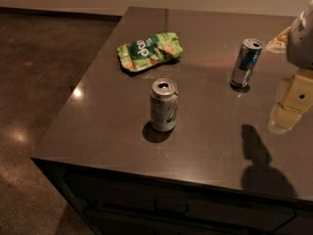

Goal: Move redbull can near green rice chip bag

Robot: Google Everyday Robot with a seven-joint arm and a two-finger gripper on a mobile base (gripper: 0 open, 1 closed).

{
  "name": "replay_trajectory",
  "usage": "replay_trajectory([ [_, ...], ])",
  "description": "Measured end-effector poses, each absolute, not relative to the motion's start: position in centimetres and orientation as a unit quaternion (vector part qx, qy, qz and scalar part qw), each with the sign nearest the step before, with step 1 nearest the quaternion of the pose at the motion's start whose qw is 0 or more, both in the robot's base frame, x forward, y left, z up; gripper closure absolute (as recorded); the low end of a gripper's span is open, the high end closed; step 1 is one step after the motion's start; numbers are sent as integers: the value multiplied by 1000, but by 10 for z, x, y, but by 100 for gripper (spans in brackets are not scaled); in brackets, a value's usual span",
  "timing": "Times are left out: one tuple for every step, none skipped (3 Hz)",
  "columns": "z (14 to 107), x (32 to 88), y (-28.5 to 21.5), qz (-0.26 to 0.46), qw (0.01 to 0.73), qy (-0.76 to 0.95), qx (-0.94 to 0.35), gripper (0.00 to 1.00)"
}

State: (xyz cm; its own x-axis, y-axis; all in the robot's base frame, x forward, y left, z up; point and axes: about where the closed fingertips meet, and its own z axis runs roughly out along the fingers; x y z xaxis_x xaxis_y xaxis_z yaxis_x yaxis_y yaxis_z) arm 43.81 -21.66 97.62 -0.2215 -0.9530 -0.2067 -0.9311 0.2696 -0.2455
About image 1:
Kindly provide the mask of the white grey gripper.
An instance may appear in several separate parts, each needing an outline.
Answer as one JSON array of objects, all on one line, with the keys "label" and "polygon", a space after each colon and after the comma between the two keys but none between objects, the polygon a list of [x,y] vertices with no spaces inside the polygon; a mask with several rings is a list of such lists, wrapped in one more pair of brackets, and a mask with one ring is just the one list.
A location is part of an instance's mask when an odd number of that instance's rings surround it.
[{"label": "white grey gripper", "polygon": [[291,130],[313,107],[313,0],[291,24],[287,59],[308,70],[297,71],[283,98],[273,106],[270,126],[275,130]]}]

